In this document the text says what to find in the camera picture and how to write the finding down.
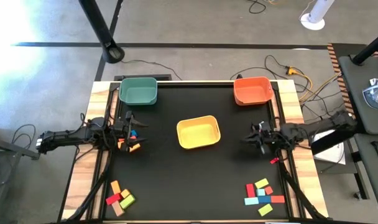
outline building block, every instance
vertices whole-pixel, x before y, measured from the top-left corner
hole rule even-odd
[[[273,195],[271,196],[272,203],[284,203],[283,195]]]
[[[267,204],[263,206],[262,208],[258,209],[258,212],[261,216],[264,216],[268,214],[269,212],[271,212],[272,210],[273,210],[272,206],[270,204]]]
[[[266,193],[267,195],[270,195],[271,193],[274,192],[274,191],[272,190],[272,187],[271,187],[271,186],[266,187],[264,190],[265,190],[265,193]]]
[[[126,209],[128,206],[130,206],[130,204],[132,204],[133,202],[135,202],[135,198],[134,196],[132,195],[128,195],[128,197],[126,197],[124,200],[122,200],[120,202],[120,206],[122,207],[122,209]]]
[[[257,195],[258,196],[265,196],[265,190],[264,189],[257,189]]]
[[[111,205],[114,202],[120,201],[122,199],[122,196],[120,194],[115,194],[106,199],[106,204]]]
[[[135,136],[135,137],[138,137],[138,134],[137,134],[137,132],[135,130],[131,130],[131,135]]]
[[[129,148],[129,152],[134,152],[135,150],[139,149],[141,145],[138,143],[135,146]]]
[[[272,202],[272,199],[270,199],[270,196],[258,196],[258,202],[259,203],[270,203],[270,202]]]
[[[128,195],[130,195],[131,193],[129,192],[129,190],[127,190],[127,189],[124,189],[122,192],[121,192],[121,196],[123,197],[123,198],[126,198],[126,197],[128,197]]]
[[[262,180],[256,182],[256,187],[257,187],[258,189],[261,189],[261,188],[265,187],[265,186],[268,185],[268,184],[269,184],[268,180],[267,180],[266,178],[264,178],[264,179],[262,179]]]
[[[124,214],[124,210],[121,208],[119,202],[114,202],[112,204],[112,207],[117,216],[121,216],[122,214]]]
[[[259,204],[258,198],[257,197],[245,198],[244,204],[245,205],[258,205]]]
[[[254,184],[246,184],[247,197],[252,198],[256,196],[254,191]]]
[[[110,185],[112,186],[113,194],[120,194],[121,190],[118,181],[115,180],[111,182]]]

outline teal bowl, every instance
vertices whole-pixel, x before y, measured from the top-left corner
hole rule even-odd
[[[127,105],[153,105],[157,101],[157,80],[125,78],[120,84],[119,99]]]

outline green block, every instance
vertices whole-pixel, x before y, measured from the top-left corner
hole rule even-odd
[[[256,187],[257,187],[258,189],[261,189],[261,188],[265,187],[265,186],[268,185],[268,184],[269,184],[268,180],[267,180],[266,178],[264,178],[264,179],[262,179],[262,180],[256,182]]]
[[[273,210],[272,206],[270,206],[270,204],[267,204],[263,206],[262,208],[258,209],[258,212],[261,216],[264,216],[268,214],[269,212],[271,212],[272,210]]]
[[[122,207],[122,209],[126,209],[128,206],[130,206],[130,204],[132,204],[133,202],[135,202],[135,198],[134,196],[132,195],[128,195],[124,200],[122,200],[120,202],[120,206]]]

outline gray floor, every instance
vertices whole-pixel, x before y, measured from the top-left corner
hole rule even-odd
[[[117,0],[97,0],[110,24]],[[308,1],[280,0],[258,15],[248,13],[245,0],[125,0],[115,32],[116,42],[198,42],[245,44],[367,44],[378,36],[378,0],[337,0],[326,16],[326,27],[309,31],[298,22]],[[37,134],[74,129],[86,111],[100,48],[8,47],[11,42],[96,42],[76,0],[20,1],[0,13],[0,138],[12,139],[16,128],[32,123]],[[300,68],[318,87],[333,75],[327,50],[127,49],[124,60],[142,59],[169,66],[184,80],[226,80],[247,67],[263,66],[266,55]],[[272,60],[268,66],[285,71]],[[107,64],[102,80],[115,75],[171,73],[143,63]],[[263,70],[245,77],[270,74]],[[336,93],[332,83],[321,96]],[[342,103],[340,95],[326,99],[329,110]],[[325,113],[320,101],[308,106]],[[304,118],[316,115],[304,109]],[[19,223],[55,221],[58,215],[73,148],[61,147],[39,161],[23,158],[8,195],[6,220]],[[330,216],[338,220],[378,223],[374,198],[351,198],[356,183],[350,175],[320,177]]]

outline plastic bowl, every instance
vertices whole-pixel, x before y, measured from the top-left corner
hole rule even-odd
[[[263,104],[274,95],[272,85],[266,77],[237,79],[233,83],[233,93],[239,106]]]
[[[218,123],[211,115],[180,121],[177,132],[179,144],[184,149],[209,146],[221,139]]]
[[[127,105],[153,105],[157,101],[157,80],[125,78],[120,84],[119,98]]]

